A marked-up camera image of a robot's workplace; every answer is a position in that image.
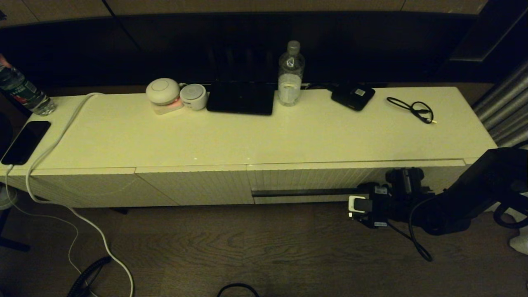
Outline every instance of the cable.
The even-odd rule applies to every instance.
[[[106,9],[108,10],[108,12],[110,13],[110,15],[112,16],[112,18],[116,21],[116,23],[121,27],[121,30],[123,30],[123,32],[128,36],[128,38],[132,41],[132,43],[134,44],[134,46],[138,49],[138,51],[142,52],[143,49],[139,46],[139,44],[136,42],[136,40],[132,37],[132,35],[128,32],[128,30],[125,28],[125,26],[123,25],[123,23],[121,22],[121,20],[117,17],[117,15],[114,13],[114,11],[112,10],[112,8],[110,8],[110,5],[108,5],[108,3],[106,2],[106,0],[101,0],[102,3],[105,5]]]
[[[423,247],[421,246],[418,241],[416,240],[416,237],[414,236],[414,230],[412,229],[412,215],[414,214],[414,211],[417,210],[420,206],[422,206],[423,204],[433,200],[434,198],[436,198],[436,196],[433,196],[431,198],[428,198],[418,204],[416,204],[412,209],[411,209],[411,212],[409,213],[409,234],[411,236],[411,241],[412,243],[414,244],[414,247],[416,248],[416,250],[418,251],[418,253],[425,259],[427,260],[428,262],[432,262],[433,261],[433,258],[431,256],[431,254],[429,254],[429,252]]]
[[[415,117],[419,118],[420,121],[426,123],[426,124],[431,124],[431,123],[434,123],[436,124],[437,121],[433,120],[434,119],[434,114],[432,112],[432,109],[429,107],[429,105],[421,102],[421,101],[416,101],[414,102],[413,104],[409,105],[403,101],[401,101],[400,99],[396,99],[396,98],[393,98],[393,97],[387,97],[387,101],[396,105],[396,106],[399,106],[401,108],[404,108],[404,109],[407,109],[408,111],[410,111]],[[415,109],[414,106],[416,104],[421,104],[421,105],[424,105],[425,107],[427,107],[427,109]],[[422,114],[431,114],[431,118],[426,118],[426,117],[422,117],[421,115]]]
[[[411,209],[411,212],[409,213],[409,235],[405,234],[403,231],[401,231],[400,229],[396,228],[394,225],[392,225],[390,222],[387,221],[387,225],[389,227],[391,227],[394,231],[398,232],[401,236],[407,238],[408,240],[410,240],[413,244],[414,244],[414,247],[416,248],[416,250],[418,251],[418,253],[420,254],[420,256],[422,256],[422,258],[424,258],[427,262],[432,262],[433,261],[433,257],[431,256],[431,254],[426,250],[426,248],[424,248],[417,240],[416,240],[416,236],[414,235],[414,229],[412,228],[412,215],[414,214],[414,211],[420,207],[422,204],[424,203],[427,203],[429,201],[431,201],[432,199],[434,199],[436,197],[431,197],[431,198],[428,198],[418,204],[416,204],[412,209]]]
[[[416,244],[419,246],[420,250],[422,250],[424,252],[424,254],[427,255],[427,257],[424,257],[421,253],[420,255],[427,261],[427,262],[432,262],[433,259],[432,259],[432,256],[431,254],[426,250],[426,248],[424,248],[421,244],[419,244],[416,239],[412,239],[409,235],[405,234],[403,231],[401,231],[400,229],[396,228],[394,225],[392,225],[390,222],[387,221],[387,225],[389,227],[391,227],[394,231],[398,232],[401,236],[407,238],[408,240],[412,241],[413,243],[416,242]]]
[[[81,275],[79,275],[79,277],[75,280],[75,282],[73,283],[73,286],[71,287],[70,292],[68,293],[67,296],[68,297],[86,296],[86,294],[90,290],[90,286],[92,285],[94,280],[97,278],[97,276],[101,272],[101,269],[103,268],[103,266],[105,266],[106,264],[110,263],[110,261],[112,261],[112,258],[104,257],[104,258],[101,258],[101,259],[95,261],[90,266],[88,266],[88,268],[86,268],[86,270],[83,271],[81,273]],[[87,283],[88,278],[94,272],[96,272],[96,274],[92,277],[90,283]]]
[[[508,229],[521,229],[528,226],[528,218],[514,223],[506,223],[505,221],[503,221],[502,215],[508,210],[508,208],[510,207],[505,205],[504,203],[501,203],[495,209],[495,211],[493,212],[493,219],[497,224]]]
[[[11,172],[11,170],[13,169],[13,165],[10,165],[8,168],[7,168],[7,172],[5,173],[5,191],[7,193],[7,199],[9,200],[9,202],[11,202],[11,204],[18,210],[20,211],[21,213],[27,215],[27,216],[30,216],[30,217],[41,217],[41,218],[51,218],[51,219],[55,219],[55,220],[59,220],[61,222],[64,222],[70,226],[73,227],[73,229],[75,229],[75,238],[73,239],[73,241],[71,242],[71,245],[70,245],[70,248],[68,250],[68,261],[70,262],[71,266],[73,266],[73,268],[75,268],[75,270],[77,270],[77,272],[79,274],[82,274],[81,270],[79,268],[77,268],[77,266],[73,263],[73,261],[71,260],[71,250],[73,249],[73,246],[75,245],[75,241],[77,240],[77,238],[79,237],[79,229],[71,222],[68,222],[66,220],[63,220],[61,218],[58,218],[58,217],[54,217],[54,216],[47,216],[47,215],[36,215],[36,214],[32,214],[32,213],[29,213],[23,209],[21,209],[20,207],[18,207],[16,204],[15,204],[15,201],[16,200],[16,197],[18,196],[18,192],[15,191],[15,198],[11,199],[11,196],[9,194],[9,184],[8,184],[8,177],[9,177],[9,173]],[[92,293],[93,296],[95,297],[98,297],[95,293],[93,293],[91,290],[90,290],[90,293]]]
[[[130,297],[133,297],[134,295],[134,279],[132,278],[132,275],[130,273],[130,270],[127,268],[127,266],[121,262],[118,258],[116,258],[112,252],[110,251],[110,248],[108,247],[108,243],[106,241],[106,237],[105,237],[105,234],[101,231],[101,229],[99,227],[97,227],[97,225],[95,225],[94,223],[92,223],[90,220],[88,220],[87,218],[81,216],[80,214],[78,214],[73,208],[71,207],[68,207],[68,206],[65,206],[65,205],[62,205],[62,204],[59,204],[59,203],[55,203],[55,202],[52,202],[52,201],[44,201],[44,200],[40,200],[40,199],[37,199],[37,197],[33,194],[33,191],[31,190],[31,187],[30,187],[30,176],[31,176],[31,172],[33,171],[33,169],[44,159],[44,157],[46,157],[49,153],[51,153],[51,151],[53,151],[53,149],[59,144],[59,142],[62,140],[62,138],[64,137],[64,135],[66,134],[66,131],[68,131],[68,129],[70,128],[71,124],[73,123],[73,121],[75,120],[75,118],[77,117],[77,115],[79,114],[81,108],[85,105],[85,103],[88,101],[88,99],[90,99],[91,97],[93,96],[96,96],[96,95],[104,95],[102,93],[89,93],[87,94],[84,99],[82,100],[82,102],[79,104],[79,106],[77,106],[77,108],[75,109],[75,111],[73,112],[73,115],[71,116],[70,120],[68,121],[68,123],[66,123],[66,126],[64,127],[64,130],[62,131],[62,133],[59,135],[59,137],[57,138],[57,140],[55,142],[53,142],[50,147],[48,147],[39,157],[37,157],[35,159],[35,161],[33,161],[33,163],[30,165],[30,167],[28,168],[27,170],[27,173],[26,173],[26,178],[25,178],[25,181],[26,181],[26,188],[27,188],[27,192],[28,194],[30,195],[31,199],[33,201],[35,201],[36,203],[40,203],[40,204],[53,204],[53,205],[61,205],[61,206],[64,206],[66,208],[68,208],[75,216],[77,216],[78,218],[80,218],[81,220],[85,221],[86,223],[88,223],[89,225],[91,225],[93,228],[95,228],[99,234],[101,235],[102,237],[102,240],[103,240],[103,243],[105,245],[105,249],[106,249],[106,252],[108,253],[108,255],[110,257],[112,257],[112,259],[114,261],[116,261],[119,265],[121,265],[121,267],[125,270],[125,272],[127,273],[127,276],[130,280]]]
[[[257,291],[255,289],[253,289],[252,286],[250,285],[246,285],[246,284],[242,284],[242,283],[235,283],[235,284],[229,284],[225,287],[223,287],[222,289],[220,289],[220,292],[218,292],[218,295],[216,297],[220,297],[222,295],[222,292],[225,290],[225,289],[229,289],[231,287],[245,287],[246,289],[248,289],[249,291],[251,291],[251,293],[253,293],[253,295],[255,297],[260,297],[259,296],[259,293],[257,293]]]
[[[332,83],[309,83],[308,86],[304,88],[305,90],[329,90],[330,92],[335,91],[336,86]]]

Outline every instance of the gray curtain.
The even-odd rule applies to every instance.
[[[528,140],[528,60],[473,110],[499,147]]]

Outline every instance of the bottle label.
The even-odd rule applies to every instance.
[[[283,104],[293,105],[300,95],[302,80],[298,75],[285,73],[279,77],[279,99]]]
[[[32,99],[40,94],[40,91],[28,80],[24,80],[18,87],[8,92],[22,105],[30,104]]]

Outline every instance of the cabinet door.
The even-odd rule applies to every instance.
[[[36,170],[31,177],[31,189],[36,196],[71,207],[177,205],[134,171],[134,168]],[[26,189],[23,177],[14,177],[13,182]]]
[[[462,160],[383,161],[346,163],[248,165],[252,191],[316,190],[356,188],[365,182],[386,183],[385,173],[395,168],[422,168],[423,186],[442,192],[464,172]],[[346,201],[346,196],[255,197],[255,203]]]
[[[138,168],[136,174],[179,205],[254,203],[245,165]]]

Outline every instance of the cabinet top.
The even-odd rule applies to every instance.
[[[156,115],[145,94],[90,98],[38,169],[322,163],[478,158],[496,145],[455,87],[379,88],[361,111],[305,90],[273,115],[182,109]],[[27,168],[60,134],[84,96],[57,97],[50,130]],[[424,124],[387,97],[423,101],[438,124]]]

